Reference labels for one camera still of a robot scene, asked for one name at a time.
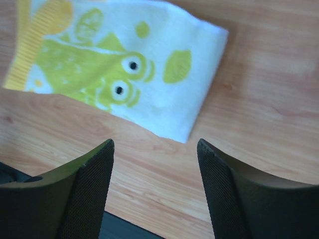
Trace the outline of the yellow green towel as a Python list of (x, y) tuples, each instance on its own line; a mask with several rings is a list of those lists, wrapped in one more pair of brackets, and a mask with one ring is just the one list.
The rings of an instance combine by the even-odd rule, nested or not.
[(19, 0), (10, 90), (60, 94), (186, 143), (228, 31), (159, 0)]

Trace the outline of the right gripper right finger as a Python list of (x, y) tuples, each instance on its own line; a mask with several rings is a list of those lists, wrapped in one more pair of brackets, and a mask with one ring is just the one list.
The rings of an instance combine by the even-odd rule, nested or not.
[(266, 173), (204, 139), (197, 158), (217, 239), (318, 238), (318, 185)]

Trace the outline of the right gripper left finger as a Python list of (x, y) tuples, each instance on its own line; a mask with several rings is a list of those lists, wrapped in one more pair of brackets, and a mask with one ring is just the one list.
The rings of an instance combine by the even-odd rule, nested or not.
[(34, 177), (2, 164), (1, 238), (98, 238), (114, 151), (114, 141), (108, 139), (88, 153)]

